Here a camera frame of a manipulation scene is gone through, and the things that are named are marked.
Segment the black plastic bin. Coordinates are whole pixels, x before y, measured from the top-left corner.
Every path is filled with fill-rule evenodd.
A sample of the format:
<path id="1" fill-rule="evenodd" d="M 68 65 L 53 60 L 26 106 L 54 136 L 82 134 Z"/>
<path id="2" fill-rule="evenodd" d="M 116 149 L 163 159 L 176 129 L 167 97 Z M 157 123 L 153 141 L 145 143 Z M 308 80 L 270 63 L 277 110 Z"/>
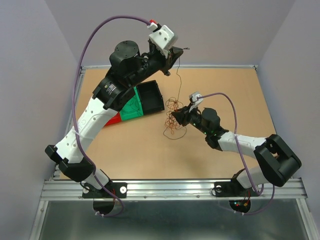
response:
<path id="1" fill-rule="evenodd" d="M 163 96 L 156 80 L 142 82 L 136 87 L 144 115 L 165 110 Z"/>

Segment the green plastic bin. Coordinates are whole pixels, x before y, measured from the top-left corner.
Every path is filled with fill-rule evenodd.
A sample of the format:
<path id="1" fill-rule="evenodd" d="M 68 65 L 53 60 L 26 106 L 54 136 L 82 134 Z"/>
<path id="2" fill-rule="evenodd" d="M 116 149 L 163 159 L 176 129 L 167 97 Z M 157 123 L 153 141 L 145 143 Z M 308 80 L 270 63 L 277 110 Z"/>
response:
<path id="1" fill-rule="evenodd" d="M 144 115 L 137 88 L 134 87 L 133 89 L 135 95 L 124 105 L 122 110 L 119 112 L 122 121 L 140 118 Z"/>

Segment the red plastic bin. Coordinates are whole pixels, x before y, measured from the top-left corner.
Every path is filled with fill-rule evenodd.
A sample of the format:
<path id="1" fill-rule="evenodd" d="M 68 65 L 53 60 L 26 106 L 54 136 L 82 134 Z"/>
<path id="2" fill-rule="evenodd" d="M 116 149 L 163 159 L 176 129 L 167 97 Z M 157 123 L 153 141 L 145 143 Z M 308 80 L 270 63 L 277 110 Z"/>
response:
<path id="1" fill-rule="evenodd" d="M 113 116 L 106 124 L 105 126 L 114 125 L 122 122 L 122 118 L 120 113 L 118 112 L 115 116 Z"/>

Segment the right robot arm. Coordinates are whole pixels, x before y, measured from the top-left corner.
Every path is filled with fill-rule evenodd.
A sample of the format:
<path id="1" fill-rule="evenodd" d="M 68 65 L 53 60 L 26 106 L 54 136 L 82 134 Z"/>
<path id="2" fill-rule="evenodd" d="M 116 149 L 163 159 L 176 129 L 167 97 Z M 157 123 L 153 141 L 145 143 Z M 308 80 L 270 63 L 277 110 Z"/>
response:
<path id="1" fill-rule="evenodd" d="M 267 183 L 282 187 L 302 166 L 301 160 L 279 135 L 251 137 L 235 134 L 221 127 L 220 118 L 212 108 L 200 111 L 184 106 L 174 110 L 172 116 L 179 125 L 190 124 L 202 132 L 212 149 L 242 153 L 257 160 L 256 167 L 249 171 L 242 169 L 229 181 L 215 187 L 216 196 L 239 196 L 253 186 Z"/>

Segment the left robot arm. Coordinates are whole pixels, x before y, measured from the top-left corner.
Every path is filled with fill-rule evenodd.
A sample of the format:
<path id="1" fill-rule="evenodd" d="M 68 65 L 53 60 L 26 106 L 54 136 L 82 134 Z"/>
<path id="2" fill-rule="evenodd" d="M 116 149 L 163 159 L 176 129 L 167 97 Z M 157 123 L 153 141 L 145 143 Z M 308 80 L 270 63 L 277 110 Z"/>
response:
<path id="1" fill-rule="evenodd" d="M 62 140 L 45 149 L 65 176 L 77 183 L 85 181 L 100 197 L 111 193 L 111 180 L 89 159 L 87 148 L 135 95 L 135 86 L 158 71 L 169 76 L 169 70 L 184 53 L 182 48 L 172 46 L 164 55 L 154 43 L 148 44 L 145 53 L 140 53 L 137 43 L 131 40 L 116 45 L 109 57 L 111 67 L 94 89 L 84 112 L 73 118 L 73 127 Z"/>

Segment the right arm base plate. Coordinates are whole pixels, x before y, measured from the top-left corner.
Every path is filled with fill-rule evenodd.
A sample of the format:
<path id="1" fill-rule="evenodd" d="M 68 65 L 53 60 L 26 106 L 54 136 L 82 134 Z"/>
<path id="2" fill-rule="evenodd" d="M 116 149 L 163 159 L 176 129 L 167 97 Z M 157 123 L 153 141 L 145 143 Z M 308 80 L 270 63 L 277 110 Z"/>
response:
<path id="1" fill-rule="evenodd" d="M 245 197 L 250 194 L 251 197 L 257 197 L 258 194 L 252 188 L 243 188 L 235 181 L 218 181 L 214 183 L 211 194 L 217 198 L 226 197 Z"/>

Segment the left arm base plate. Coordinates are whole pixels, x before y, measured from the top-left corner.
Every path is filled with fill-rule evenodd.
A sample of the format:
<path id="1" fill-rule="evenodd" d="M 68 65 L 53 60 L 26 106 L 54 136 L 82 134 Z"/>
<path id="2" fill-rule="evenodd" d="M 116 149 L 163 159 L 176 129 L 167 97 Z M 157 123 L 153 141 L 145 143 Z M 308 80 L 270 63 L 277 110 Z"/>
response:
<path id="1" fill-rule="evenodd" d="M 96 189 L 89 183 L 82 184 L 82 198 L 83 199 L 111 199 L 113 198 L 104 189 Z M 111 181 L 104 186 L 112 194 L 116 195 L 120 199 L 127 197 L 127 183 L 126 182 L 114 182 Z"/>

